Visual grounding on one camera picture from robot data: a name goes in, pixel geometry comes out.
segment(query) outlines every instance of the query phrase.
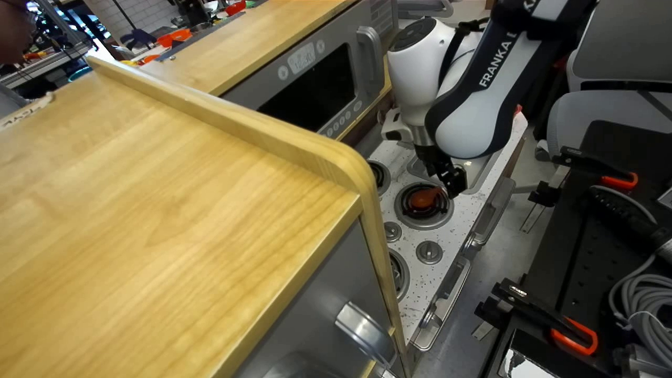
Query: wire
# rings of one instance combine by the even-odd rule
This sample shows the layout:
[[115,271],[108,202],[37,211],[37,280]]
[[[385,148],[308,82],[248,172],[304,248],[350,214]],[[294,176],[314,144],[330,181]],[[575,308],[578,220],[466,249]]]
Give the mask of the wire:
[[[591,185],[591,189],[606,191],[626,199],[628,204],[639,208],[652,225],[658,225],[655,216],[629,196],[603,185]],[[650,254],[639,268],[622,276],[608,290],[608,307],[617,323],[624,329],[631,329],[647,346],[647,351],[655,359],[660,359],[660,363],[666,366],[672,373],[672,329],[658,316],[663,307],[672,307],[672,280],[644,273],[652,263],[655,254]]]
[[477,48],[470,48],[470,51],[463,51],[461,54],[458,54],[456,58],[454,58],[454,62],[458,62],[460,58],[463,58],[466,54],[470,54],[470,52],[475,52]]

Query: wooden board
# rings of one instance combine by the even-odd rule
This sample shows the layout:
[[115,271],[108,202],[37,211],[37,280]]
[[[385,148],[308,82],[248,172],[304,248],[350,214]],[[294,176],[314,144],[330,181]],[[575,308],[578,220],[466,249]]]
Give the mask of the wooden board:
[[308,36],[353,0],[268,0],[246,10],[164,62],[141,67],[210,94],[223,94]]
[[0,375],[246,357],[358,196],[223,127],[87,75],[1,129]]
[[[372,167],[365,160],[349,148],[342,143],[334,143],[314,133],[307,133],[302,127],[283,124],[275,118],[243,109],[235,102],[220,101],[201,90],[192,90],[180,83],[167,83],[155,80],[151,75],[143,75],[130,67],[108,62],[107,58],[90,56],[90,62],[105,75],[127,83],[135,90],[141,90],[161,102],[180,109],[197,119],[207,122],[210,125],[225,127],[238,138],[252,143],[276,158],[294,161],[327,181],[334,181],[354,193],[358,193],[361,214],[358,220],[363,225],[363,232],[368,237],[368,245],[372,251],[372,261],[376,267],[378,284],[381,288],[385,303],[388,307],[392,327],[397,329],[392,336],[397,339],[397,349],[401,351],[401,359],[407,375],[412,375],[412,361],[407,359],[406,338],[401,329],[401,313],[397,303],[397,288],[390,268],[390,256],[381,231],[381,214],[379,199]],[[272,316],[255,329],[265,329],[272,323]]]

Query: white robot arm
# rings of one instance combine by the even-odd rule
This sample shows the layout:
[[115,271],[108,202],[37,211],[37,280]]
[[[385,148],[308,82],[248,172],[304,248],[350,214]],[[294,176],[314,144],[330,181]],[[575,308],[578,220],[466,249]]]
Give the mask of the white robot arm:
[[417,158],[449,196],[466,187],[451,158],[481,158],[506,144],[517,102],[589,6],[589,0],[497,0],[482,36],[469,36],[482,20],[451,30],[436,19],[397,33],[388,62],[398,114]]

